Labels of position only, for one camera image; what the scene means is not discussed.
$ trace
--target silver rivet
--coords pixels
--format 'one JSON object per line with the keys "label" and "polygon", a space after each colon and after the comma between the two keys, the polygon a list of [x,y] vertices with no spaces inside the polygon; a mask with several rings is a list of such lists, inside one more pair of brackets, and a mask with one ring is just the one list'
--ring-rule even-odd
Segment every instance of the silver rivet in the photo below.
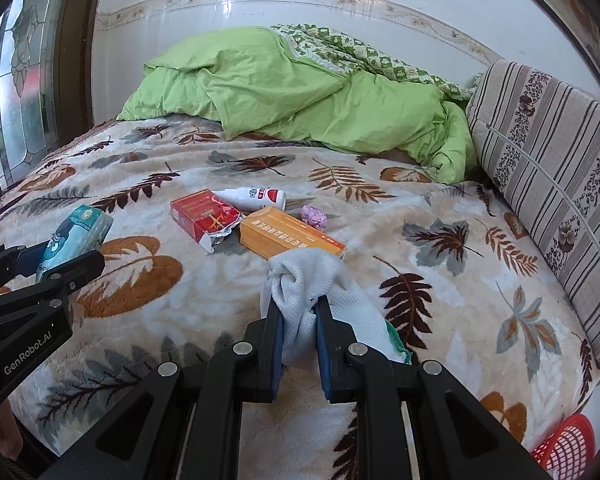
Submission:
{"label": "silver rivet", "polygon": [[369,348],[364,343],[351,343],[349,345],[349,353],[353,355],[364,355]]}
{"label": "silver rivet", "polygon": [[170,377],[177,371],[178,371],[178,365],[176,363],[168,362],[168,363],[162,363],[160,366],[158,366],[158,373],[162,377]]}
{"label": "silver rivet", "polygon": [[438,375],[442,371],[442,365],[438,361],[427,361],[422,369],[429,375]]}
{"label": "silver rivet", "polygon": [[234,352],[238,355],[250,354],[251,350],[253,350],[253,346],[251,343],[247,343],[246,341],[240,341],[234,345]]}

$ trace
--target red box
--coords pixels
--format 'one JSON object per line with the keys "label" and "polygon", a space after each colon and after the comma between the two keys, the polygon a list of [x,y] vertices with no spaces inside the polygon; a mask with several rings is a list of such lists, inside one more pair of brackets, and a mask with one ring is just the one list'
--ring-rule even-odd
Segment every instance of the red box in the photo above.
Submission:
{"label": "red box", "polygon": [[171,217],[208,253],[244,218],[208,189],[171,202]]}

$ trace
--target human hand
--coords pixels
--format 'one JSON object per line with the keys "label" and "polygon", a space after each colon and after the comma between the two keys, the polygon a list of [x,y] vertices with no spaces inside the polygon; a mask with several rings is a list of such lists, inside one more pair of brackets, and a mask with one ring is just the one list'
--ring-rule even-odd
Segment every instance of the human hand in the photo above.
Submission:
{"label": "human hand", "polygon": [[22,451],[22,435],[11,412],[11,404],[6,399],[0,405],[0,454],[16,460]]}

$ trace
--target floral wall border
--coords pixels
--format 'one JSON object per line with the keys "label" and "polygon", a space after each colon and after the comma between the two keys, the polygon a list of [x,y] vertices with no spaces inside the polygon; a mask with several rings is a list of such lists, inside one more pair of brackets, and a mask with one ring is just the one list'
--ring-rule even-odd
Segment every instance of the floral wall border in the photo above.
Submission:
{"label": "floral wall border", "polygon": [[464,32],[440,22],[428,14],[388,0],[145,0],[144,2],[108,14],[98,13],[95,28],[96,30],[110,30],[127,23],[165,14],[173,10],[228,3],[233,5],[247,2],[296,3],[329,7],[332,9],[346,9],[347,12],[353,14],[360,14],[371,19],[395,23],[396,25],[427,34],[436,40],[443,41],[443,43],[461,50],[485,65],[491,65],[497,60],[502,59],[502,56]]}

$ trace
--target red mesh basket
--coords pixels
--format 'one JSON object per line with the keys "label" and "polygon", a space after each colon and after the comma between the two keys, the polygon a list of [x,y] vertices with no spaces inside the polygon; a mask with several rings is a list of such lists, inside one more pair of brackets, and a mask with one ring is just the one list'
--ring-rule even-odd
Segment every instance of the red mesh basket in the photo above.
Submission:
{"label": "red mesh basket", "polygon": [[594,450],[591,423],[586,416],[576,413],[565,418],[531,455],[554,480],[576,480],[593,458]]}

